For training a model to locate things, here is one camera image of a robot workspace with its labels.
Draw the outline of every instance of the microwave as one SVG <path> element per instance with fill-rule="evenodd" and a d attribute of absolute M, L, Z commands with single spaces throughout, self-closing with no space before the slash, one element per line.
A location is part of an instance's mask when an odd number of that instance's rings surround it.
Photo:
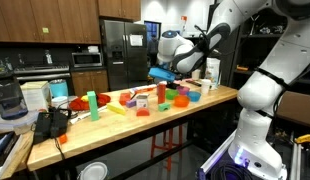
<path fill-rule="evenodd" d="M 94 67 L 102 66 L 103 60 L 101 53 L 72 53 L 74 67 Z"/>

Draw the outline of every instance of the wooden table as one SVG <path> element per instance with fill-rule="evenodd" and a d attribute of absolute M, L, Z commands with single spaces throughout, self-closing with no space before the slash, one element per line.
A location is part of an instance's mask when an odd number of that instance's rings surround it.
<path fill-rule="evenodd" d="M 185 82 L 182 82 L 183 84 L 190 87 L 192 91 L 200 91 L 200 87 L 185 84 Z M 118 101 L 122 92 L 128 92 L 128 90 L 105 94 L 111 97 L 111 101 Z M 148 93 L 150 94 L 148 97 L 150 116 L 137 117 L 135 107 L 125 107 L 126 116 L 104 110 L 99 113 L 98 121 L 91 121 L 90 117 L 87 117 L 74 125 L 69 125 L 67 129 L 68 141 L 61 145 L 66 159 L 234 99 L 237 96 L 237 90 L 220 86 L 219 89 L 202 95 L 199 102 L 191 102 L 187 108 L 177 108 L 172 105 L 170 110 L 159 112 L 156 91 Z M 59 161 L 61 161 L 61 155 L 55 147 L 54 140 L 49 139 L 33 146 L 27 167 L 30 171 L 34 171 Z"/>

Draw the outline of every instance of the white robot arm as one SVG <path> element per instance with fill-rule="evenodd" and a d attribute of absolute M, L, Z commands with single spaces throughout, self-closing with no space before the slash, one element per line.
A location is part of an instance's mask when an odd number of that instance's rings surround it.
<path fill-rule="evenodd" d="M 280 155 L 265 139 L 276 99 L 310 64 L 310 0 L 223 0 L 214 11 L 206 41 L 193 46 L 177 33 L 165 32 L 160 39 L 158 59 L 172 62 L 177 72 L 191 72 L 203 63 L 204 55 L 263 8 L 272 8 L 286 16 L 288 26 L 265 61 L 238 92 L 237 99 L 243 110 L 228 153 L 237 164 L 249 162 L 247 168 L 254 175 L 277 180 L 286 179 L 287 171 Z"/>

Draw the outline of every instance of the stainless steel refrigerator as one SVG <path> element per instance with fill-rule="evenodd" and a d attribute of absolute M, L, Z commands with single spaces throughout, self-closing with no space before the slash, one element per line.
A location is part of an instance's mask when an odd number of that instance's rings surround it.
<path fill-rule="evenodd" d="M 100 24 L 110 90 L 146 85 L 146 26 L 110 20 Z"/>

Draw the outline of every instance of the countertop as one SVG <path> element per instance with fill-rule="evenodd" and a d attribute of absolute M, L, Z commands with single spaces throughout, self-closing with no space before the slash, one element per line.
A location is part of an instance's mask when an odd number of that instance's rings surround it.
<path fill-rule="evenodd" d="M 70 71 L 71 72 L 99 71 L 99 70 L 107 70 L 107 67 L 106 66 L 100 66 L 100 67 L 81 67 L 81 68 L 70 67 Z"/>

